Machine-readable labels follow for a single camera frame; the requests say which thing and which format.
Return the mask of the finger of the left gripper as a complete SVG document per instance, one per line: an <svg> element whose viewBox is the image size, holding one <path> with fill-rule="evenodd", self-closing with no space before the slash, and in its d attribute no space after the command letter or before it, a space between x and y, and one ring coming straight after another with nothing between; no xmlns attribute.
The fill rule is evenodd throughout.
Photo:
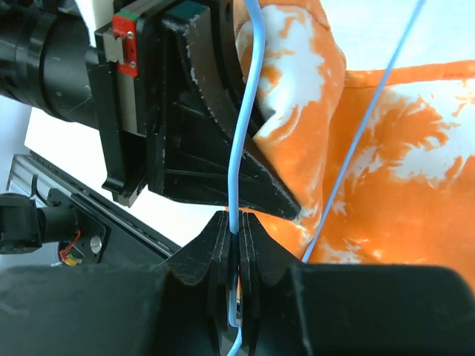
<svg viewBox="0 0 475 356"><path fill-rule="evenodd" d="M158 24L157 149L148 188L170 200L225 206L243 96L230 1L181 1Z"/></svg>

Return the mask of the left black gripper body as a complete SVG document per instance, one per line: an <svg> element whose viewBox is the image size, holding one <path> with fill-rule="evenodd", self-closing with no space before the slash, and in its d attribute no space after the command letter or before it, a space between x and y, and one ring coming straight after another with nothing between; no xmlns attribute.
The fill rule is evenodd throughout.
<svg viewBox="0 0 475 356"><path fill-rule="evenodd" d="M166 1L113 1L88 25L88 78L107 171L102 187L130 207L144 188L163 193L166 61L161 22Z"/></svg>

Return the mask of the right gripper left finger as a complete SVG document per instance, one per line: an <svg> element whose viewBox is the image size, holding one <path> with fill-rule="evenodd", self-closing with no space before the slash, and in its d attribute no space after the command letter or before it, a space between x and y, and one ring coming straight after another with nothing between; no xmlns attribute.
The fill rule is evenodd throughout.
<svg viewBox="0 0 475 356"><path fill-rule="evenodd" d="M1 273L3 355L218 355L227 329L229 218L159 265Z"/></svg>

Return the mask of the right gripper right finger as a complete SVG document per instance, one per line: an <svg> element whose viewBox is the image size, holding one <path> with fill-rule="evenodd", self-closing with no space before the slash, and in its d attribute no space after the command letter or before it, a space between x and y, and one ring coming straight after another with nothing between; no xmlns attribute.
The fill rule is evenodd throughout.
<svg viewBox="0 0 475 356"><path fill-rule="evenodd" d="M472 355L474 293L449 268L306 264L240 216L251 355Z"/></svg>

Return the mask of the blue wire hanger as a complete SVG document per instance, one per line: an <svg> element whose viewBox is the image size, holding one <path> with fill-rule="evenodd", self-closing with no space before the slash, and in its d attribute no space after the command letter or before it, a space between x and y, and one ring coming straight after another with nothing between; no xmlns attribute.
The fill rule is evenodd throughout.
<svg viewBox="0 0 475 356"><path fill-rule="evenodd" d="M424 1L418 1L416 6L411 13L410 19L402 33L402 36L397 44L396 49L393 52L393 55L390 58L390 61L385 69L381 81L379 82L378 86L376 87L376 91L373 94L373 97L368 105L361 124L358 127L358 130L353 137L353 140L350 144L350 148L347 152L347 155L344 158L344 162L341 166L341 170L338 173L338 176L335 180L335 183L332 187L330 192L330 197L327 200L327 204L324 207L324 211L321 218L321 223L313 237L311 243L307 247L306 251L304 252L304 256L302 257L301 261L303 263L307 263L309 257L315 247L315 244L319 238L319 235L323 229L323 225L327 219L327 216L330 212L330 208L332 207L333 201L335 196L338 192L338 189L341 185L341 182L344 178L344 174L350 164L350 160L353 157L353 154L356 150L357 144L364 132L365 126L368 123L371 114L376 107L376 104L381 96L382 90L384 86L387 84L387 80L391 74L394 64L399 57L399 54L404 47L404 44L410 35L410 32L416 23L419 14L424 6ZM237 123L235 127L235 132L232 141L232 147L230 152L229 158L229 167L228 167L228 174L227 174L227 188L228 188L228 212L229 212L229 231L231 234L231 266L232 266L232 274L231 274L231 289L229 292L229 306L228 306L228 324L237 329L237 336L235 338L234 343L232 344L231 349L229 350L229 355L236 355L242 346L243 343L243 336L242 336L242 324L243 319L241 317L237 317L237 311L243 311L243 304L242 302L238 302L238 281L240 279L242 268L240 267L240 263L238 258L240 256L239 248L238 248L238 233L239 233L239 222L238 222L238 215L239 215L239 173L240 173L240 163L243 156L243 146L245 143L247 128L249 126L250 115L252 112L252 107L255 102L255 97L258 89L258 80L261 74L261 69L263 65L263 57L264 57L264 49L265 49L265 40L266 40L266 30L264 25L263 16L261 13L261 6L259 5L258 1L245 1L244 2L245 8L248 10L250 15L250 20L252 23L253 29L253 45L252 45L252 59L250 63L249 75L248 80L246 83L243 101L240 106L240 111L237 118Z"/></svg>

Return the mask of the orange tie-dye trousers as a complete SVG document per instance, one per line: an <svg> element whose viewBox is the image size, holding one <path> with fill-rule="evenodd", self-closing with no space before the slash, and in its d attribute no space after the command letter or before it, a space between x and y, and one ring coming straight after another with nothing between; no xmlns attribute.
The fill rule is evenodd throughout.
<svg viewBox="0 0 475 356"><path fill-rule="evenodd" d="M434 264L474 277L474 3L428 1L370 116L413 1L262 1L254 140L294 194L258 213L313 263Z"/></svg>

